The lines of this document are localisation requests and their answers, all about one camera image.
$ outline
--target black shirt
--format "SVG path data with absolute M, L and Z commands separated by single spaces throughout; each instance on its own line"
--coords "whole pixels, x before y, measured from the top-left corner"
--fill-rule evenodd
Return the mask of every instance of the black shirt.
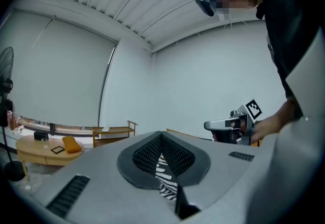
M 263 0 L 257 8 L 257 18 L 265 16 L 273 61 L 286 97 L 293 93 L 285 79 L 307 51 L 320 26 L 318 9 L 310 0 Z

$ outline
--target glass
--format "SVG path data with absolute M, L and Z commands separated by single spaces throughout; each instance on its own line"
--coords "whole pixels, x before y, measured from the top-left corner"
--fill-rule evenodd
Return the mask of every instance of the glass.
M 48 148 L 49 140 L 47 138 L 41 138 L 41 144 L 42 144 L 42 148 Z

